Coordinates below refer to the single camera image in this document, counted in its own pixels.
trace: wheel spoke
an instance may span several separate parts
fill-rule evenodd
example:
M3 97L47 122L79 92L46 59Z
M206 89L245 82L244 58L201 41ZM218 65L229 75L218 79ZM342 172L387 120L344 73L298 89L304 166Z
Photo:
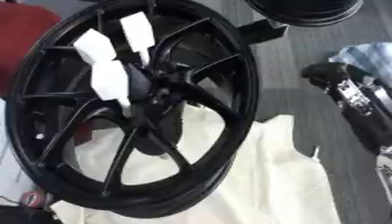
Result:
M80 55L71 45L52 45L42 49L43 52L57 53L61 58L79 58Z
M44 93L44 94L23 94L19 95L18 99L24 101L42 101L54 102L59 105L74 105L75 103L92 99L95 97L93 91L80 91L80 92L58 92L58 93Z
M65 127L45 147L44 152L37 160L37 164L57 164L61 160L65 144L72 138L74 131L89 117L94 116L95 113L92 112L98 109L100 105L100 100L98 99L93 99L80 105L71 115Z
M240 54L227 57L225 59L218 60L212 64L202 67L201 69L192 73L192 81L198 83L203 81L207 77L213 77L216 74L226 74L235 71L238 67L238 61Z
M149 18L153 19L155 16L155 7L157 7L157 0L147 0Z
M134 150L139 130L139 127L136 126L125 134L125 137L123 138L120 147L115 154L115 158L108 170L108 175L106 176L103 185L102 195L107 196L114 190L121 188L121 175L130 153Z
M188 83L173 84L176 91L183 93L184 98L191 102L197 102L217 112L225 121L226 125L235 123L239 115L224 102L208 93L203 87Z
M103 32L103 10L98 10L96 12L97 28L98 32Z
M179 152L177 146L171 143L167 138L165 138L160 132L159 128L156 124L151 121L147 122L149 125L150 132L154 138L158 141L162 146L162 150L165 151L177 164L178 168L181 171L189 170L192 168L191 164L188 160Z
M201 19L164 38L154 49L151 60L152 67L156 69L164 59L167 59L167 57L171 55L172 49L181 43L187 35L198 32L204 25L208 24L210 20L209 17Z

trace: gray carpet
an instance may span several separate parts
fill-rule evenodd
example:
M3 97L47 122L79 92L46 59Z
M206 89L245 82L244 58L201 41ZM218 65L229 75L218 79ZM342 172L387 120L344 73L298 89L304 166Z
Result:
M88 3L24 0L67 17ZM235 25L260 18L244 1L199 0ZM299 78L302 68L325 61L347 45L392 39L392 1L367 0L351 19L324 28L291 27L285 38L255 46L262 85L258 119L294 115L295 143L305 155L321 145L340 218L346 224L391 223L390 207L375 174L375 158L364 150L336 105Z

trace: metal bracket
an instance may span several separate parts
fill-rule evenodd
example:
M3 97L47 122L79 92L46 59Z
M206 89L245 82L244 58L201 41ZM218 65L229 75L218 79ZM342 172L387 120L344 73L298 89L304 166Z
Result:
M252 24L245 24L237 28L249 45L259 44L284 37L289 29L287 24L273 20L263 19Z

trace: wheel rim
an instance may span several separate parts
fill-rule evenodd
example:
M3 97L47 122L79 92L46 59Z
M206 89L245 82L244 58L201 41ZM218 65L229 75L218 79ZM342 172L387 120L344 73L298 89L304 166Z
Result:
M151 66L147 69L138 67L135 54L123 48L125 41L121 35L117 35L121 30L118 19L138 11L147 12L157 29L174 23L169 34L157 31L158 44L152 50ZM131 68L143 74L151 84L148 94L143 95L146 97L131 99L137 111L139 108L141 111L132 119L121 116L118 106L112 101L97 99L86 86L89 69L75 58L71 45L89 28L98 29L111 37L122 63L131 64ZM208 55L209 63L204 62L201 66L183 63L172 57L170 49L179 45L185 45L185 48L191 46L193 51L197 49L186 38L201 32L208 33L209 41L222 48L221 53L217 53L220 56L218 59L216 55ZM66 67L69 59L80 60L77 74L68 69L64 73L72 75L60 76L59 67ZM197 85L206 77L212 79L209 74L217 71L231 75L231 86L228 86L234 92L231 107ZM51 90L53 83L60 83L56 84L60 91ZM256 67L250 50L242 43L235 28L216 12L188 1L162 0L155 7L146 1L107 1L57 25L31 50L17 73L7 103L7 127L20 164L48 192L84 207L111 210L133 217L158 217L174 214L197 203L223 179L255 117L257 85ZM170 90L170 103L163 103L164 108L157 110L160 111L159 115L147 115L151 109L146 109L145 105L150 106L152 98L162 89ZM160 120L154 120L157 117L162 119L160 116L166 116L168 111L176 108L173 105L183 101L197 102L215 110L226 124L214 146L194 164L189 164L174 143L160 133L157 126ZM69 110L66 115L61 114L64 113L62 107ZM118 124L125 133L122 141L125 146L117 150L117 163L113 163L105 183L78 173L62 157L64 145L73 137L76 127L97 117ZM180 172L154 183L123 185L119 175L127 155L134 148L130 145L134 145L140 131L146 129L165 146L162 151L171 156ZM37 139L40 131L45 132L44 139Z

